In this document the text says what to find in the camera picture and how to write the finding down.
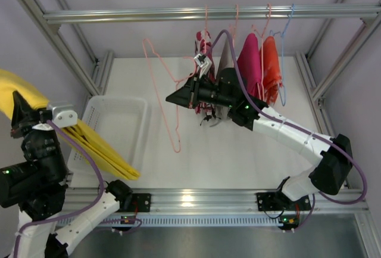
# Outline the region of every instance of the blue hanger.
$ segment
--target blue hanger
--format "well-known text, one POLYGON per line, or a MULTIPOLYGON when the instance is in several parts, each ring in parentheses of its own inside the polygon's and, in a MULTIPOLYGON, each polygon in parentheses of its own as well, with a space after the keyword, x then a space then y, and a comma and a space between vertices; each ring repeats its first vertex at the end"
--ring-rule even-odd
POLYGON ((283 82, 283 94, 284 94, 284 100, 283 100, 283 97, 282 97, 282 93, 280 92, 280 86, 279 86, 279 83, 278 83, 278 90, 279 90, 279 97, 280 97, 280 101, 282 102, 282 106, 285 106, 286 105, 286 86, 285 86, 285 72, 283 71, 283 54, 284 54, 284 50, 283 50, 283 46, 284 46, 284 42, 285 42, 285 35, 286 35, 286 31, 287 31, 287 28, 291 22, 291 19, 292 19, 292 16, 293 16, 293 12, 295 11, 295 5, 292 4, 291 6, 291 15, 289 15, 288 17, 288 22, 286 23, 285 25, 285 28, 283 29, 283 32, 276 32, 274 33, 273 30, 270 30, 270 36, 275 36, 277 34, 280 34, 280 41, 281 41, 281 46, 282 46, 282 57, 280 58, 280 66, 282 67, 282 82, 283 82))

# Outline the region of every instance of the pink shirt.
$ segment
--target pink shirt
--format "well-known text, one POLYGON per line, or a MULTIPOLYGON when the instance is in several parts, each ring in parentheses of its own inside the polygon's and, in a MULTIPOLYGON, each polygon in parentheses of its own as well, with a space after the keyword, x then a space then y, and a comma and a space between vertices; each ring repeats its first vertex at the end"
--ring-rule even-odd
POLYGON ((242 77, 246 79, 248 93, 259 98, 258 86, 261 86, 262 69, 258 39, 255 34, 250 33, 246 38, 237 62, 242 77))

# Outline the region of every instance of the red garment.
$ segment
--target red garment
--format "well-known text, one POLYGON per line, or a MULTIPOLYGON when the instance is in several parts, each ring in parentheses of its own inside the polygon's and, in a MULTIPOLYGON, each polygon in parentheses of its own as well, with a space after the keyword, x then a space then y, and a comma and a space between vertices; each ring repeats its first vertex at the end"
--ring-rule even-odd
POLYGON ((262 90, 262 69, 258 39, 255 34, 250 33, 246 38, 237 63, 242 77, 246 80, 246 90, 250 95, 260 98, 258 88, 262 90))
POLYGON ((263 70, 264 101, 273 104, 278 97, 278 85, 282 85, 278 52, 273 36, 269 36, 263 43, 263 70))

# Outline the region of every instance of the aluminum rail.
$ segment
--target aluminum rail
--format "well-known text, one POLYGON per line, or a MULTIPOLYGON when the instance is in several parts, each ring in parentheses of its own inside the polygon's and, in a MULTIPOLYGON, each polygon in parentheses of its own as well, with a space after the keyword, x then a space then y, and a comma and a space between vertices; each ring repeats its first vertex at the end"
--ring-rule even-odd
MULTIPOLYGON (((134 189, 134 193, 151 194, 150 215, 263 215, 258 210, 257 192, 267 189, 134 189)), ((70 213, 91 203, 96 188, 69 188, 65 194, 63 213, 70 213)), ((361 194, 359 189, 343 189, 336 199, 351 201, 361 194)), ((342 205, 316 194, 314 214, 369 213, 365 201, 342 205)))
MULTIPOLYGON (((239 7, 241 20, 266 19, 269 8, 239 7)), ((286 19, 291 6, 273 6, 271 18, 286 19)), ((326 4, 296 5, 293 18, 376 18, 381 12, 379 3, 374 4, 326 4)), ((235 7, 208 8, 209 20, 235 18, 235 7)), ((205 8, 151 8, 99 11, 48 11, 44 14, 48 24, 115 23, 139 21, 189 21, 205 20, 205 8)))

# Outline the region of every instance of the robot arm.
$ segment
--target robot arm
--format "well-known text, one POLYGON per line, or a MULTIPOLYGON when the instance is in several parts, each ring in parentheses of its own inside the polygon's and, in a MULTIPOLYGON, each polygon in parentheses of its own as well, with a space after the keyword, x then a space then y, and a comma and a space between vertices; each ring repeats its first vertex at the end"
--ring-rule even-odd
POLYGON ((67 104, 34 110, 18 92, 13 97, 11 136, 23 137, 21 149, 26 161, 0 169, 0 205, 18 204, 20 208, 17 239, 9 257, 68 257, 110 214, 127 210, 132 190, 122 181, 110 182, 93 207, 54 232, 56 222, 50 219, 56 219, 62 210, 67 168, 57 135, 46 121, 64 128, 76 124, 77 114, 67 104))
POLYGON ((132 189, 125 183, 120 180, 110 182, 96 205, 50 235, 45 256, 68 257, 104 219, 118 210, 126 210, 131 199, 132 189))
MULTIPOLYGON (((202 62, 204 56, 197 57, 202 62)), ((195 74, 183 87, 169 95, 166 101, 186 108, 195 108, 199 102, 228 108, 228 117, 237 125, 270 136, 306 158, 312 167, 298 176, 284 179, 278 187, 276 195, 279 200, 284 201, 284 204, 319 191, 330 195, 337 194, 352 164, 329 144, 288 126, 285 123, 292 123, 290 120, 265 102, 251 97, 262 114, 257 112, 243 95, 234 68, 225 68, 220 74, 217 83, 211 83, 205 76, 200 77, 199 74, 195 74), (267 116, 280 119, 281 123, 267 116)), ((334 142, 347 154, 352 155, 351 144, 347 137, 339 135, 333 139, 322 134, 319 136, 334 142)))

